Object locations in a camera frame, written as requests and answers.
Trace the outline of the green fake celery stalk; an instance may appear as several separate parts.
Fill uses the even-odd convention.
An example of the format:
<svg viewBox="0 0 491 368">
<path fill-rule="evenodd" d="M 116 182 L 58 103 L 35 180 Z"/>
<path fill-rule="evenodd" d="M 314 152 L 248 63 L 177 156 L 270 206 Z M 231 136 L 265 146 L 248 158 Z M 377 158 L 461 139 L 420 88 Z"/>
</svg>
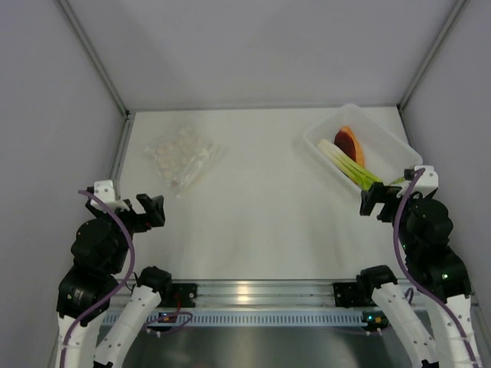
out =
<svg viewBox="0 0 491 368">
<path fill-rule="evenodd" d="M 382 179 L 356 163 L 339 147 L 327 140 L 321 140 L 317 148 L 329 161 L 347 176 L 358 188 L 369 190 L 372 184 Z"/>
</svg>

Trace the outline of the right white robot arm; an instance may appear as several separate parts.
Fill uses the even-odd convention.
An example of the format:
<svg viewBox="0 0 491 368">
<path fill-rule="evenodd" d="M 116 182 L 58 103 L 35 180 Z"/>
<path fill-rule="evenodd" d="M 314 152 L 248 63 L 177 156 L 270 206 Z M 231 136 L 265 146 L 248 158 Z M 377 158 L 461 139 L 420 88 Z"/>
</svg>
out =
<svg viewBox="0 0 491 368">
<path fill-rule="evenodd" d="M 465 264 L 449 246 L 453 222 L 447 207 L 421 192 L 375 182 L 361 193 L 361 215 L 377 204 L 381 222 L 393 226 L 394 252 L 407 280 L 422 294 L 428 331 L 412 310 L 392 270 L 365 268 L 356 277 L 359 298 L 376 304 L 389 320 L 415 367 L 480 367 L 471 318 L 471 286 Z"/>
</svg>

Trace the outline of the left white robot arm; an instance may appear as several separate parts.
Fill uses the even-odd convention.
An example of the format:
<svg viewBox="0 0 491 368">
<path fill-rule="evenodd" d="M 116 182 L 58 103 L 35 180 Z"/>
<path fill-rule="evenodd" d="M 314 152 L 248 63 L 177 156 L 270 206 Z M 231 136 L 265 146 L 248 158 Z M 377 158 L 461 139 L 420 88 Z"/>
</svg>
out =
<svg viewBox="0 0 491 368">
<path fill-rule="evenodd" d="M 137 195 L 144 211 L 129 200 L 102 199 L 88 191 L 86 208 L 93 218 L 76 231 L 73 265 L 58 286 L 58 367 L 119 367 L 150 312 L 171 302 L 171 273 L 144 268 L 130 301 L 103 343 L 97 336 L 111 298 L 132 275 L 136 262 L 133 237 L 165 224 L 164 198 Z"/>
</svg>

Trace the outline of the orange purple fake fruit slice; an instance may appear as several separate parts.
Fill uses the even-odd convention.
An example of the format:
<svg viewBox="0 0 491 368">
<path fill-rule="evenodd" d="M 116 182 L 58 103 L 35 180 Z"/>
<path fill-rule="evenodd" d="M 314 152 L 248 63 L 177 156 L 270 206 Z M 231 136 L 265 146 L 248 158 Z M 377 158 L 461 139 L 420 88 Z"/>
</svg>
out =
<svg viewBox="0 0 491 368">
<path fill-rule="evenodd" d="M 353 131 L 343 126 L 334 138 L 334 144 L 359 166 L 365 168 L 364 152 Z"/>
</svg>

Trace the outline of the clear zip top bag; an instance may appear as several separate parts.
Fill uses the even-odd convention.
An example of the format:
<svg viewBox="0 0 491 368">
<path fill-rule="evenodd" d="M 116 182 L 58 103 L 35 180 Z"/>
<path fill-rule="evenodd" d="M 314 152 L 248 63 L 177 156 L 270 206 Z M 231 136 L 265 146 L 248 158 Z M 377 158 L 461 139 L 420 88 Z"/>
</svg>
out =
<svg viewBox="0 0 491 368">
<path fill-rule="evenodd" d="M 190 123 L 164 130 L 144 150 L 157 175 L 177 198 L 197 184 L 226 154 L 226 146 Z"/>
</svg>

